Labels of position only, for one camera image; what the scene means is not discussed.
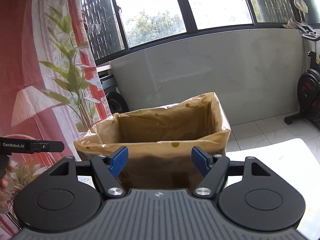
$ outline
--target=window sill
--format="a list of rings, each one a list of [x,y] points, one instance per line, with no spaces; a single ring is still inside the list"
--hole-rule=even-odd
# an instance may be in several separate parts
[[[197,33],[190,33],[190,34],[182,33],[175,36],[166,37],[160,40],[144,43],[142,45],[129,48],[128,50],[124,49],[116,53],[113,53],[109,56],[98,59],[95,62],[96,62],[96,65],[102,66],[106,62],[109,62],[111,60],[126,56],[128,54],[131,54],[143,49],[148,49],[148,48],[162,45],[168,42],[183,40],[191,37],[196,37],[196,36],[201,36],[206,34],[214,34],[214,33],[229,32],[229,31],[240,31],[240,30],[251,30],[251,29],[284,29],[284,27],[282,26],[283,24],[286,24],[286,23],[262,23],[258,25],[253,25],[253,24],[233,25],[233,26],[223,26],[223,27],[199,30]]]

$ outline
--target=floor tile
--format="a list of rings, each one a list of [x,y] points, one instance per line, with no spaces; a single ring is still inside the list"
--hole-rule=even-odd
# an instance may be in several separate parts
[[[240,151],[240,148],[239,148],[237,141],[228,141],[227,146],[226,146],[226,151],[227,152]]]
[[[284,124],[275,116],[254,121],[263,133],[272,132],[284,128]]]
[[[230,135],[229,135],[229,142],[230,141],[234,141],[236,138],[235,138],[235,136],[234,136],[234,134],[233,134],[233,132],[231,131],[231,133],[230,133]]]
[[[312,129],[316,130],[316,132],[318,132],[320,134],[320,130],[315,127],[309,120],[305,120],[305,123],[307,123],[309,126],[311,126]]]
[[[306,141],[306,145],[316,157],[317,161],[320,162],[320,136]]]
[[[268,139],[264,134],[240,139],[240,140],[237,140],[237,142],[241,150],[247,150],[247,149],[271,145],[271,143],[268,141]]]
[[[296,120],[294,120],[294,121],[292,122],[292,124],[286,124],[286,123],[284,122],[284,118],[285,118],[286,116],[294,115],[294,114],[297,114],[297,113],[299,113],[299,111],[295,111],[295,112],[291,112],[291,113],[287,113],[287,114],[277,115],[276,118],[277,118],[281,123],[283,123],[283,125],[284,125],[285,127],[289,127],[289,126],[293,126],[293,125],[298,124],[298,123],[302,123],[302,122],[304,122],[304,121],[306,120],[305,118],[296,119]]]
[[[308,140],[320,135],[320,133],[318,133],[316,130],[314,130],[306,122],[302,122],[302,123],[298,123],[293,126],[289,126],[288,129],[290,130],[290,132],[293,133],[293,135],[295,137],[300,138],[304,141],[308,141]]]
[[[255,122],[246,122],[232,125],[231,129],[237,140],[262,134],[262,131]]]
[[[264,134],[271,144],[279,143],[294,139],[295,136],[288,128],[282,128],[276,131],[268,132]]]

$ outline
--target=trash bin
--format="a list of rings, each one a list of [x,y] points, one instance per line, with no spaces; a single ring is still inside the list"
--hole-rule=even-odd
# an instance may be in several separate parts
[[[229,134],[217,95],[206,93],[179,104],[115,113],[74,144],[82,160],[127,146],[129,160],[118,177],[125,190],[187,188],[192,192],[202,180],[191,162],[192,147],[224,154]]]

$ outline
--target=silver bolt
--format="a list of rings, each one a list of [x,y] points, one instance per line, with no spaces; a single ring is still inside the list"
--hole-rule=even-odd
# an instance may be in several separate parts
[[[200,187],[195,190],[195,193],[200,196],[207,196],[207,195],[210,195],[211,190],[209,190],[206,187]]]
[[[108,189],[108,194],[112,195],[112,196],[119,196],[123,193],[123,190],[119,187],[112,187],[110,189]]]

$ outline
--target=white countertop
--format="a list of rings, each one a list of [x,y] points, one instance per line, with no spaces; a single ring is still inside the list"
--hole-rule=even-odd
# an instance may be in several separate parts
[[[306,202],[306,210],[298,231],[309,240],[320,238],[320,165],[303,140],[228,152],[226,156],[232,161],[254,156],[299,191]],[[241,176],[228,177],[228,185],[240,180]]]

